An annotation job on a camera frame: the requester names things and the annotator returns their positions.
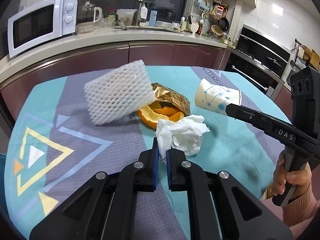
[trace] pink sleeve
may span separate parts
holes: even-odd
[[[307,228],[319,207],[310,184],[302,196],[283,208],[283,222],[290,227],[294,239]]]

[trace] gold foil wrapper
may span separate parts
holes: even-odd
[[[151,84],[158,102],[171,103],[185,116],[190,115],[190,101],[184,95],[159,83]]]

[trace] sweater cuff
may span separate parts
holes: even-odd
[[[300,219],[303,219],[303,216],[305,215],[306,210],[313,198],[314,196],[310,183],[307,191],[304,194],[292,201],[287,206],[283,207],[283,221],[295,221],[295,224],[299,223]]]

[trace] oven handle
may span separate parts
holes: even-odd
[[[250,80],[252,80],[253,82],[255,82],[258,86],[260,86],[263,90],[265,90],[265,92],[268,91],[267,88],[263,87],[262,85],[260,85],[257,81],[255,81],[253,78],[249,77],[247,74],[244,74],[242,71],[240,71],[239,69],[236,69],[235,66],[232,65],[232,68],[236,71],[238,71],[239,73],[241,73],[242,75],[246,76],[247,78],[249,78]]]

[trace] blue chair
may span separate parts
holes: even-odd
[[[6,155],[0,154],[0,239],[26,240],[11,222],[4,196],[4,165]]]

